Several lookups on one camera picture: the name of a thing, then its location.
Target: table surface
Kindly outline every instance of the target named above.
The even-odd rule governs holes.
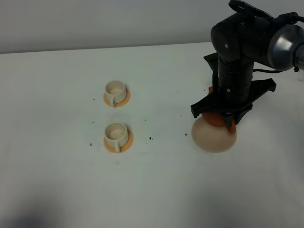
[[[203,57],[213,52],[197,43],[0,55],[0,224],[303,227],[304,77],[254,73],[276,91],[254,102],[232,149],[205,152],[190,105],[208,93]],[[131,91],[119,108],[103,102],[115,79]],[[114,121],[134,134],[122,154],[103,145]]]

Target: white wall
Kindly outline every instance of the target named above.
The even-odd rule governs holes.
[[[210,41],[229,0],[1,0],[0,52]],[[302,0],[247,0],[273,16]]]

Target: cup handle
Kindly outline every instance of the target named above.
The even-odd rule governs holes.
[[[116,105],[116,102],[114,101],[114,96],[110,97],[110,106],[114,107]]]
[[[120,152],[120,147],[118,145],[118,141],[115,141],[115,152],[119,153]]]

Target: white teacup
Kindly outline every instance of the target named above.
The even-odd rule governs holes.
[[[115,152],[119,153],[120,148],[129,140],[127,127],[120,122],[114,122],[106,126],[104,136],[107,144],[115,148]]]
[[[116,103],[122,102],[127,97],[125,85],[120,81],[111,81],[106,84],[105,94],[111,107],[114,107]]]

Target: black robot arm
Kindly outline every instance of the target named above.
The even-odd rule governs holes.
[[[195,118],[221,113],[231,126],[232,120],[238,124],[252,109],[252,102],[276,89],[272,79],[251,81],[254,62],[275,69],[269,73],[304,68],[304,30],[294,25],[304,18],[287,13],[274,19],[239,0],[231,0],[229,6],[237,13],[212,28],[217,52],[204,57],[213,70],[213,92],[192,105],[191,111]]]

